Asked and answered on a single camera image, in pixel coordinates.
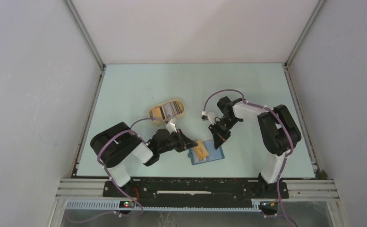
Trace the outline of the blue leather card holder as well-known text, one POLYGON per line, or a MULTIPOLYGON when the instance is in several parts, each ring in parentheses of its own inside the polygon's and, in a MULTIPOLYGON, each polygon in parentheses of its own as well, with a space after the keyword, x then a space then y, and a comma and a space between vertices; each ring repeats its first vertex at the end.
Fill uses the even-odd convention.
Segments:
POLYGON ((208 152, 208 156, 204 158, 199 158, 194 148, 189 149, 188 158, 190 158, 192 165, 199 165, 203 163, 225 159, 222 147, 215 149, 213 140, 205 141, 203 142, 203 145, 208 152))

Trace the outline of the gold credit card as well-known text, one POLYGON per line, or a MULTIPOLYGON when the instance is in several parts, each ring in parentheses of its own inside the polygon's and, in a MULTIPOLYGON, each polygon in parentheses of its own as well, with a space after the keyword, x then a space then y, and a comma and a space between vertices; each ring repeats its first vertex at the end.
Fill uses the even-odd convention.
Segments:
POLYGON ((199 159, 204 159, 209 156, 209 152, 207 151, 204 143, 201 140, 196 141, 197 146, 194 147, 194 152, 199 157, 199 159))

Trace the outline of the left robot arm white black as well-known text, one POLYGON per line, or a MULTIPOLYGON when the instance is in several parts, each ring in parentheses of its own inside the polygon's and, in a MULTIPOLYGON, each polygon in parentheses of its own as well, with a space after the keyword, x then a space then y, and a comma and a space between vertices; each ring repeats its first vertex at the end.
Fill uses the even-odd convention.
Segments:
POLYGON ((131 174, 125 159, 134 156, 145 166, 157 162, 160 155, 169 151, 183 152, 194 148, 198 143, 168 122, 165 128, 158 129, 148 140, 133 131, 124 122, 120 122, 95 135, 90 147, 97 155, 97 162, 103 167, 109 179, 115 183, 114 191, 121 197, 132 192, 131 174))

